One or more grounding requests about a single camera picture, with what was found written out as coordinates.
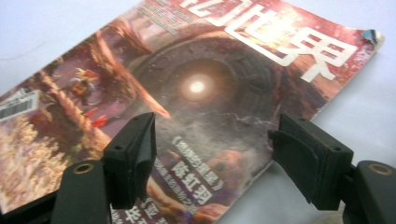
fantasy artwork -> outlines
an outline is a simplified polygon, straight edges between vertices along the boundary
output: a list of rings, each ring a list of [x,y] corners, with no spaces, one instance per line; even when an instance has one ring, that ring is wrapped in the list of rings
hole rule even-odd
[[[283,1],[142,1],[0,98],[1,209],[152,111],[148,198],[113,223],[216,222],[271,164],[279,114],[312,119],[381,41]]]

snowy trees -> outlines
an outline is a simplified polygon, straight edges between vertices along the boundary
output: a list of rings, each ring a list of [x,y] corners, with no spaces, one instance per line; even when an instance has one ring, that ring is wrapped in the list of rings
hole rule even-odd
[[[8,212],[59,188],[67,161],[20,116],[0,125],[0,205]]]

white table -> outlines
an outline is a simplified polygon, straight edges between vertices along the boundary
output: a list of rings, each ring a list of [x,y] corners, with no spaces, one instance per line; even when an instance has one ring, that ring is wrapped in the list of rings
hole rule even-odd
[[[0,0],[0,95],[138,1]],[[325,19],[374,28],[386,41],[374,58],[314,122],[355,151],[354,164],[396,166],[396,5],[391,0],[289,0]],[[315,223],[329,212],[307,204],[274,165],[219,223]]]

barcode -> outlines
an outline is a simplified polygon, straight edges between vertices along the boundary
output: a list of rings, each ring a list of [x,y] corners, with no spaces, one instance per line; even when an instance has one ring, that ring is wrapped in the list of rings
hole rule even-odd
[[[33,100],[30,99],[30,100],[22,102],[20,104],[13,105],[9,108],[0,110],[0,119],[4,119],[4,118],[10,117],[12,115],[19,114],[21,112],[24,112],[24,111],[32,109],[32,108],[33,108]]]

bright light orb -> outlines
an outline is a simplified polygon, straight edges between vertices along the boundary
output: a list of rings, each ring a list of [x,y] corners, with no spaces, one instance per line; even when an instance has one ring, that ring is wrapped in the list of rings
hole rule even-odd
[[[194,93],[202,92],[205,89],[205,84],[201,81],[191,83],[190,90]]]

